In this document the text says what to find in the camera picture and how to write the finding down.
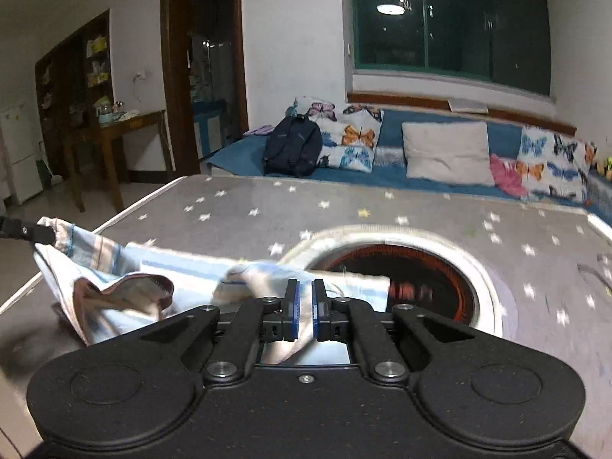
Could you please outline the blue striped shirt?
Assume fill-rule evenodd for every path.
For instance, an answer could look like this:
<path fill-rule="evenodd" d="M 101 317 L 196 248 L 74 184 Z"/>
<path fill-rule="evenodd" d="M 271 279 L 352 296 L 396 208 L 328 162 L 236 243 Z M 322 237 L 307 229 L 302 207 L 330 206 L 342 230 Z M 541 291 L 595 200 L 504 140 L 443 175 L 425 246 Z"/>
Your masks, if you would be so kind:
<path fill-rule="evenodd" d="M 299 283 L 298 335 L 265 347 L 266 364 L 330 365 L 348 360 L 336 342 L 313 336 L 312 283 L 321 279 L 329 297 L 387 307 L 390 280 L 351 272 L 308 272 L 268 261 L 177 252 L 144 244 L 122 246 L 73 223 L 44 216 L 55 243 L 37 244 L 34 260 L 68 322 L 87 345 L 101 343 L 191 309 L 212 304 L 231 312 L 249 298 L 284 296 Z"/>

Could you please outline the white refrigerator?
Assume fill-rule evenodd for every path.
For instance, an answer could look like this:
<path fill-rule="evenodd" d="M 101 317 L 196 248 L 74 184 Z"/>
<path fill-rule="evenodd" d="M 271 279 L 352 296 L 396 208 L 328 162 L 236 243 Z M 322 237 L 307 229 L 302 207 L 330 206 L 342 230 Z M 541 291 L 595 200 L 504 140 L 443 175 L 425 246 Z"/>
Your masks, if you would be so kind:
<path fill-rule="evenodd" d="M 31 122 L 24 103 L 1 111 L 1 142 L 8 166 L 11 197 L 17 205 L 22 205 L 42 192 Z"/>

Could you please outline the round orange-lined hole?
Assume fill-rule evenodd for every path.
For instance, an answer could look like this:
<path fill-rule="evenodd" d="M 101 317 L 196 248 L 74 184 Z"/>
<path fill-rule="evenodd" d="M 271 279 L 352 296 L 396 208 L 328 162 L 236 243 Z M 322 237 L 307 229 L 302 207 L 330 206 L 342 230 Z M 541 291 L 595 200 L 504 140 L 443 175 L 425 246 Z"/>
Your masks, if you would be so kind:
<path fill-rule="evenodd" d="M 390 280 L 387 307 L 429 309 L 501 337 L 505 309 L 491 275 L 472 254 L 432 232 L 353 225 L 321 231 L 293 247 L 283 264 Z"/>

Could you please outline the dark wooden shelf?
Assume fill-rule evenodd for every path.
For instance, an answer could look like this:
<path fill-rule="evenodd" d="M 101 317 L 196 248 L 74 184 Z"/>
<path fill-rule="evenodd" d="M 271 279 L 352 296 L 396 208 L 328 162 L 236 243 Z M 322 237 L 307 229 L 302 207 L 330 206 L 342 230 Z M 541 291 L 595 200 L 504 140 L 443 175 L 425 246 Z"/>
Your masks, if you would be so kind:
<path fill-rule="evenodd" d="M 35 63 L 37 112 L 52 174 L 70 176 L 63 139 L 96 123 L 94 104 L 113 98 L 110 13 L 104 11 Z"/>

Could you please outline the blue sofa cover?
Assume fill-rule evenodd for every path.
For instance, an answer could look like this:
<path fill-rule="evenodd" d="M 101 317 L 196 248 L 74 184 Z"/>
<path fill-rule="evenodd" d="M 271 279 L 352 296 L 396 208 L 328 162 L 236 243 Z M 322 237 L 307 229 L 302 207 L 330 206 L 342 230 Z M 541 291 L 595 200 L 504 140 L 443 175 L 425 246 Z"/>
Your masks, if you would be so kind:
<path fill-rule="evenodd" d="M 596 145 L 491 118 L 296 101 L 280 123 L 248 130 L 207 163 L 239 176 L 551 200 L 611 219 Z"/>

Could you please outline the dark navy backpack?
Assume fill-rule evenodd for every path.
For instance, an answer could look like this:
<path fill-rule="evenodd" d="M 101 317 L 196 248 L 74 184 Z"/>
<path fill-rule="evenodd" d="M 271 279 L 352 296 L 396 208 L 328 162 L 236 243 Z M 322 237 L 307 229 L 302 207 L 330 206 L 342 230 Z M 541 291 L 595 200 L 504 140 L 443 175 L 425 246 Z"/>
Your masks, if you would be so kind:
<path fill-rule="evenodd" d="M 265 174 L 306 177 L 314 172 L 322 151 L 319 126 L 304 115 L 286 116 L 265 143 Z"/>

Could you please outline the butterfly pillow left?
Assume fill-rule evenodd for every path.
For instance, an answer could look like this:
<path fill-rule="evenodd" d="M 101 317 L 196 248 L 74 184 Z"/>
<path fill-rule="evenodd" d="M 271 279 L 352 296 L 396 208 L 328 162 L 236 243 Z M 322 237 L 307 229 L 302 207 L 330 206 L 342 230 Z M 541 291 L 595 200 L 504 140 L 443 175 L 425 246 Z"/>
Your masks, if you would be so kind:
<path fill-rule="evenodd" d="M 297 96 L 285 114 L 304 116 L 319 127 L 322 134 L 319 168 L 373 171 L 385 116 L 383 109 L 363 104 L 337 106 L 319 98 Z"/>

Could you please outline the butterfly pillow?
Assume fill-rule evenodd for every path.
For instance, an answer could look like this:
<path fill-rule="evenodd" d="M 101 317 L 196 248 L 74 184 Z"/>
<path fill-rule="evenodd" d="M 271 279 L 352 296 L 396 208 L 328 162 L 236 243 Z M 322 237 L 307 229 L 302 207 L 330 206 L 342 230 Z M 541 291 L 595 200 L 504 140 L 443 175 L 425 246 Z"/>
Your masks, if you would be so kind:
<path fill-rule="evenodd" d="M 322 134 L 319 168 L 373 171 L 385 116 L 383 109 L 363 104 L 337 106 L 319 98 L 297 96 L 285 114 L 304 116 L 319 127 Z"/>
<path fill-rule="evenodd" d="M 522 128 L 517 170 L 530 194 L 583 204 L 595 158 L 593 143 L 539 127 Z"/>

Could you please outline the grey plain pillow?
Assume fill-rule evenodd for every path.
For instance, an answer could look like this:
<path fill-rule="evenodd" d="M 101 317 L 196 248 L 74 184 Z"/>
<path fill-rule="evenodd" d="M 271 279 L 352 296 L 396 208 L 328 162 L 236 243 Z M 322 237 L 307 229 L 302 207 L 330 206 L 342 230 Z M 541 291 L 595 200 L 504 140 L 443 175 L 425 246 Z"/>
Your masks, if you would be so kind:
<path fill-rule="evenodd" d="M 404 122 L 408 179 L 494 187 L 485 122 Z"/>

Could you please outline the grey star-patterned mattress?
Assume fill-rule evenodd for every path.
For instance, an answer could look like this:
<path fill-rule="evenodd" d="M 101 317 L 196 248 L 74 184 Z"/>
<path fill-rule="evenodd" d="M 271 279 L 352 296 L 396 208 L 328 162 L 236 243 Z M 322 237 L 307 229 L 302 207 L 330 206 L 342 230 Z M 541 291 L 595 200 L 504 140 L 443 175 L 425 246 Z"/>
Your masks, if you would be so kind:
<path fill-rule="evenodd" d="M 588 210 L 182 177 L 9 224 L 25 458 L 607 458 L 611 227 Z"/>

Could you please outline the pink cloth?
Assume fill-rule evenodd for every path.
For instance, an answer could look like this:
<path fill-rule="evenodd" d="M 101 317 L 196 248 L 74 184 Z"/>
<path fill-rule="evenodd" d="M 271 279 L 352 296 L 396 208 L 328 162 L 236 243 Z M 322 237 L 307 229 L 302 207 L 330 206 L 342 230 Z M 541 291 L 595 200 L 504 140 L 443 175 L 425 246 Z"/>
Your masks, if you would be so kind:
<path fill-rule="evenodd" d="M 525 199 L 528 196 L 528 191 L 522 184 L 522 175 L 517 170 L 516 160 L 500 158 L 500 156 L 492 153 L 490 155 L 490 169 L 495 186 L 503 193 L 519 199 Z"/>

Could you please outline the butterfly pillow right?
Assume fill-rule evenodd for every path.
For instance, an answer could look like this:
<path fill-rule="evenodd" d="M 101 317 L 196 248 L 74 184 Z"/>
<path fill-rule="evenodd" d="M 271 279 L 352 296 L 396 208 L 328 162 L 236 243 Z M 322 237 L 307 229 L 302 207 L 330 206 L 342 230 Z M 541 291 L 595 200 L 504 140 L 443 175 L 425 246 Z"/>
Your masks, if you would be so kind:
<path fill-rule="evenodd" d="M 593 143 L 539 127 L 522 128 L 517 170 L 530 194 L 583 204 L 595 158 Z"/>

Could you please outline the green framed window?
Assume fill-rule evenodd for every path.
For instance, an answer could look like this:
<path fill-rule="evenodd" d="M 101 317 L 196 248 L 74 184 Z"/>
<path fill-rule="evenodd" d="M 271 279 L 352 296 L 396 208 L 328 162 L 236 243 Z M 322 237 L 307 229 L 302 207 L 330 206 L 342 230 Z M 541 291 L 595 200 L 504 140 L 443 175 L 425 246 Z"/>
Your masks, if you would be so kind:
<path fill-rule="evenodd" d="M 359 70 L 432 73 L 547 96 L 547 0 L 353 0 Z"/>

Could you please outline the dark wooden door frame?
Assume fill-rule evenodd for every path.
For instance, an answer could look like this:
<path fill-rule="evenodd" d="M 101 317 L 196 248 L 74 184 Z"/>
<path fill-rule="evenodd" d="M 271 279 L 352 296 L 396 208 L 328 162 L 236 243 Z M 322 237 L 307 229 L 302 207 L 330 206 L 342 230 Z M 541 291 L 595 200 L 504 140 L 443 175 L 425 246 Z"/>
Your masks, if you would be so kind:
<path fill-rule="evenodd" d="M 161 0 L 161 47 L 175 172 L 197 174 L 248 128 L 242 0 Z"/>

